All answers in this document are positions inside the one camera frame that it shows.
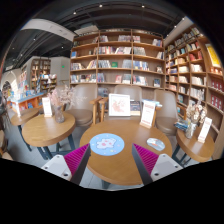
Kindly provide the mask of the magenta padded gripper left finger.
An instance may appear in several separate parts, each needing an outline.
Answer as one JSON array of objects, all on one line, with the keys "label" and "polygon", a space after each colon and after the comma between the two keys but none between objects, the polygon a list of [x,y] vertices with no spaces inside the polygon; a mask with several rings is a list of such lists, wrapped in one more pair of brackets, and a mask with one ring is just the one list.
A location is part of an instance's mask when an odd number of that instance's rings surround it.
[{"label": "magenta padded gripper left finger", "polygon": [[55,155],[42,169],[79,185],[90,155],[90,144],[86,144],[65,156]]}]

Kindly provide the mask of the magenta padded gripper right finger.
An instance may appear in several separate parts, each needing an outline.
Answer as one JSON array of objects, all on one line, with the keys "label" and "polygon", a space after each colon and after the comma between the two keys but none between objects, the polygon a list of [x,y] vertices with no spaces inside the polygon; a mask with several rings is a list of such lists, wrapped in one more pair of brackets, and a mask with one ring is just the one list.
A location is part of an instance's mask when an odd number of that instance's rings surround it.
[{"label": "magenta padded gripper right finger", "polygon": [[137,144],[132,144],[132,155],[144,185],[182,169],[182,166],[167,154],[158,155]]}]

